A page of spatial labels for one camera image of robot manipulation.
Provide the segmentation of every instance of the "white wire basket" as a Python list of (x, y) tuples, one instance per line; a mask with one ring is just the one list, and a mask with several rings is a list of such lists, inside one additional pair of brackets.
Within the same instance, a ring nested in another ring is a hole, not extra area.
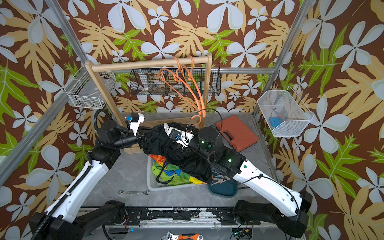
[[(111, 92), (116, 84), (115, 74), (113, 72), (100, 72), (99, 74), (108, 91)], [(75, 107), (96, 109), (104, 107), (105, 99), (88, 71), (80, 71), (74, 81), (76, 83), (67, 94)]]
[(298, 137), (314, 117), (297, 93), (293, 94), (305, 112), (287, 90), (267, 91), (257, 100), (274, 137)]

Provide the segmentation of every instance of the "wrench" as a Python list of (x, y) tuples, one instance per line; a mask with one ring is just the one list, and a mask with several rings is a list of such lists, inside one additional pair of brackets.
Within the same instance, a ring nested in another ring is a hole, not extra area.
[(149, 195), (149, 190), (146, 190), (146, 191), (143, 191), (143, 192), (139, 192), (139, 191), (124, 191), (124, 190), (119, 190), (119, 194), (123, 194), (123, 193), (128, 193), (128, 194), (145, 194), (145, 195)]

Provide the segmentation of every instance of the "black wire basket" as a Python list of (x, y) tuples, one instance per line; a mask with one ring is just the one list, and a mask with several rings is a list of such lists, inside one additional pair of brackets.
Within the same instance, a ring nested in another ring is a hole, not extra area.
[[(132, 69), (129, 74), (130, 82), (128, 83), (131, 88), (133, 95), (178, 95), (172, 88), (168, 86), (160, 77), (158, 73), (162, 68), (140, 68)], [(177, 68), (167, 68), (168, 70), (176, 73)], [(197, 94), (195, 84), (191, 79), (188, 78), (188, 73), (185, 69), (184, 76), (187, 79), (187, 83), (191, 87), (194, 94)], [(191, 95), (189, 89), (182, 83), (174, 80), (172, 73), (163, 70), (162, 71), (165, 80), (180, 94), (184, 96)], [(178, 76), (184, 80), (181, 71), (178, 71)], [(205, 68), (194, 68), (192, 70), (192, 76), (195, 79), (198, 88), (203, 94), (204, 91), (204, 79), (205, 79)], [(209, 81), (209, 95), (218, 96), (221, 91), (221, 74), (220, 68), (212, 69)]]

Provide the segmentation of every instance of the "colorful cloth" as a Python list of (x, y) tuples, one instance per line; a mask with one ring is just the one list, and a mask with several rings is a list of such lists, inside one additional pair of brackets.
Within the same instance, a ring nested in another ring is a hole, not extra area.
[[(152, 158), (152, 160), (155, 162), (155, 164), (153, 165), (153, 167), (152, 167), (152, 172), (153, 172), (153, 169), (154, 168), (156, 168), (157, 170), (159, 170), (159, 172), (157, 173), (157, 174), (155, 174), (154, 172), (154, 174), (156, 175), (156, 176), (158, 176), (158, 174), (160, 173), (160, 171), (161, 171), (161, 169), (162, 169), (162, 167), (163, 167), (163, 165), (164, 165), (164, 163), (165, 163), (165, 161), (166, 161), (166, 158), (165, 157), (163, 157), (163, 156), (160, 156), (160, 155), (149, 155), (151, 158)], [(166, 175), (167, 177), (168, 177), (168, 179), (164, 179), (163, 178), (163, 174), (164, 175)], [(171, 179), (172, 178), (172, 176), (179, 176), (181, 179), (183, 179), (183, 180), (186, 180), (187, 182), (186, 183), (194, 183), (194, 184), (203, 184), (204, 182), (202, 182), (202, 181), (200, 181), (200, 180), (198, 180), (197, 178), (195, 178), (195, 177), (192, 177), (191, 175), (189, 175), (189, 174), (187, 174), (187, 173), (184, 173), (183, 171), (181, 171), (180, 169), (179, 169), (179, 167), (178, 166), (176, 166), (176, 165), (172, 165), (172, 164), (168, 164), (166, 167), (165, 167), (165, 169), (164, 169), (164, 171), (161, 173), (161, 179), (162, 179), (162, 181), (163, 182), (165, 182), (165, 181), (167, 181), (167, 180), (169, 180), (169, 179)]]

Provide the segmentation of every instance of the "blue sponge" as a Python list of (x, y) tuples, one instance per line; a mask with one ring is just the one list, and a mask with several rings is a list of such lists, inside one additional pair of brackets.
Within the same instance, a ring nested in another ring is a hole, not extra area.
[(283, 123), (283, 120), (281, 118), (276, 118), (276, 117), (269, 118), (269, 121), (271, 121), (272, 127), (277, 127), (278, 125)]

